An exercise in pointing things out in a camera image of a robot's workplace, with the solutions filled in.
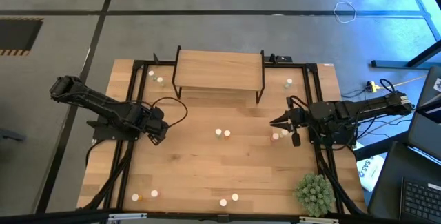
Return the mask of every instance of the wooden bench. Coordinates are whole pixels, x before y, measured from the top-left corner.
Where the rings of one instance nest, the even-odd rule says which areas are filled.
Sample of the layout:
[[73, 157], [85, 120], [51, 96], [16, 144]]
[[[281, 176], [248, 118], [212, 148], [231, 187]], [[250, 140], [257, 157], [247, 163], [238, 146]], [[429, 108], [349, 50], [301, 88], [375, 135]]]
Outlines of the wooden bench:
[[252, 90], [259, 103], [265, 89], [263, 51], [260, 54], [207, 52], [181, 50], [179, 46], [176, 61], [172, 84], [178, 99], [182, 88]]

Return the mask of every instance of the black desk leg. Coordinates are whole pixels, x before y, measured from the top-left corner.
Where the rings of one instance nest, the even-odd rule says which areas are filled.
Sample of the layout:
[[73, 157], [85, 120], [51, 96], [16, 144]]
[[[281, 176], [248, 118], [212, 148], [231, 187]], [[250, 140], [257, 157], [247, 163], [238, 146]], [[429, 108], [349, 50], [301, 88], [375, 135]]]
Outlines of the black desk leg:
[[0, 138], [14, 139], [16, 141], [24, 141], [26, 136], [17, 134], [16, 132], [0, 128]]
[[371, 62], [374, 68], [395, 68], [395, 69], [423, 69], [428, 70], [432, 66], [441, 66], [441, 63], [426, 62], [437, 53], [441, 52], [441, 41], [437, 41], [430, 48], [417, 55], [409, 62], [406, 61], [382, 61], [373, 60]]
[[378, 141], [377, 143], [357, 149], [353, 151], [356, 156], [356, 161], [361, 161], [363, 159], [368, 159], [372, 156], [388, 152], [394, 141], [406, 143], [408, 135], [408, 131], [402, 132], [401, 134], [397, 134], [382, 141]]

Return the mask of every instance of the wooden table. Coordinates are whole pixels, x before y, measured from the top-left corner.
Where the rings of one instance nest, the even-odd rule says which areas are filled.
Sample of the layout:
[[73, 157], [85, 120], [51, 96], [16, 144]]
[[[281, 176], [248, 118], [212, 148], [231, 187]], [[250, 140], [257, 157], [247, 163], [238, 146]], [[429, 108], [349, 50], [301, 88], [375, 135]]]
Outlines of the wooden table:
[[[125, 100], [132, 64], [133, 60], [129, 59], [115, 61], [106, 92], [108, 96]], [[324, 100], [340, 100], [334, 66], [320, 64], [318, 69]], [[174, 96], [171, 84], [173, 66], [149, 66], [149, 70], [163, 77], [165, 86], [147, 78], [143, 100], [153, 102], [163, 96]], [[284, 88], [287, 78], [293, 79], [289, 89]], [[312, 75], [310, 79], [314, 92]], [[269, 140], [272, 134], [269, 121], [287, 109], [285, 97], [296, 95], [306, 101], [302, 72], [292, 68], [265, 68], [265, 85], [265, 94], [259, 104], [256, 104], [254, 93], [248, 91], [186, 90], [181, 101], [188, 107], [188, 117], [170, 128], [164, 142], [154, 146], [145, 135], [135, 143], [123, 209], [137, 212], [306, 214], [292, 193], [306, 173], [317, 172], [308, 133], [305, 128], [299, 129], [300, 147], [293, 147], [290, 139], [276, 143]], [[182, 106], [172, 100], [161, 101], [158, 106], [164, 111], [168, 123], [179, 120], [185, 113]], [[231, 137], [218, 140], [214, 134], [216, 128], [230, 130]], [[89, 203], [107, 180], [114, 148], [114, 141], [106, 141], [91, 152], [79, 207]], [[343, 149], [334, 156], [341, 185], [356, 205], [365, 210], [353, 154]], [[111, 206], [116, 205], [118, 189], [119, 182], [116, 182]], [[150, 197], [151, 190], [158, 190], [160, 196]], [[130, 199], [133, 193], [144, 199], [133, 202]], [[239, 201], [231, 201], [233, 193], [239, 195]], [[228, 200], [227, 207], [219, 205], [222, 198]]]

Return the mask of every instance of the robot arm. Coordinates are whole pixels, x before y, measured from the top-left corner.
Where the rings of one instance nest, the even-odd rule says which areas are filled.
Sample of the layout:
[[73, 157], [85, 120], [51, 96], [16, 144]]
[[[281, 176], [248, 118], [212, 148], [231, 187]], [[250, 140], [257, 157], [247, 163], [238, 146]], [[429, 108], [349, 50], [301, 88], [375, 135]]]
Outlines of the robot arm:
[[119, 102], [88, 88], [78, 77], [59, 77], [50, 89], [54, 101], [87, 108], [106, 120], [88, 121], [93, 128], [105, 126], [122, 132], [148, 133], [153, 144], [158, 145], [168, 130], [164, 113], [158, 107], [145, 107], [136, 101]]
[[315, 131], [314, 140], [320, 140], [323, 145], [353, 145], [359, 121], [382, 115], [408, 115], [414, 107], [406, 94], [399, 91], [359, 102], [329, 101], [312, 103], [310, 106], [303, 103], [308, 110], [295, 102], [295, 99], [300, 101], [295, 96], [287, 97], [289, 110], [270, 122], [273, 127], [293, 132], [294, 146], [300, 145], [297, 128], [307, 126]]

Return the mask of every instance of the concrete floor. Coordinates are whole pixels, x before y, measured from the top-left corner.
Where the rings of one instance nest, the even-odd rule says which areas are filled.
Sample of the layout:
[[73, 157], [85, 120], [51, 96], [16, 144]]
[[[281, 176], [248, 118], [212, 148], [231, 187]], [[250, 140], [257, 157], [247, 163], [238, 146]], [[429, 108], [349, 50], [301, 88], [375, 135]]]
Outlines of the concrete floor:
[[[0, 10], [100, 10], [104, 0], [0, 0]], [[351, 0], [358, 10], [418, 10], [415, 0]], [[332, 10], [336, 0], [112, 0], [111, 10]], [[427, 0], [433, 16], [439, 12]], [[33, 211], [43, 175], [57, 145], [66, 105], [49, 99], [56, 76], [81, 71], [97, 16], [44, 17], [30, 56], [0, 57], [0, 126], [26, 134], [25, 142], [0, 142], [0, 215]], [[340, 90], [361, 88], [365, 81], [406, 81], [425, 71], [381, 70], [372, 59], [409, 60], [435, 42], [424, 19], [360, 17], [339, 24], [334, 17], [275, 16], [130, 16], [106, 17], [92, 61], [88, 86], [104, 92], [117, 58], [172, 60], [177, 45], [220, 50], [290, 55], [297, 62], [334, 63]], [[412, 102], [424, 80], [404, 85]], [[369, 98], [382, 93], [370, 94]], [[48, 211], [76, 206], [85, 169], [85, 153], [96, 115], [79, 110], [50, 199]], [[382, 128], [393, 135], [408, 123]], [[383, 139], [370, 135], [369, 144]], [[154, 221], [171, 223], [171, 221]]]

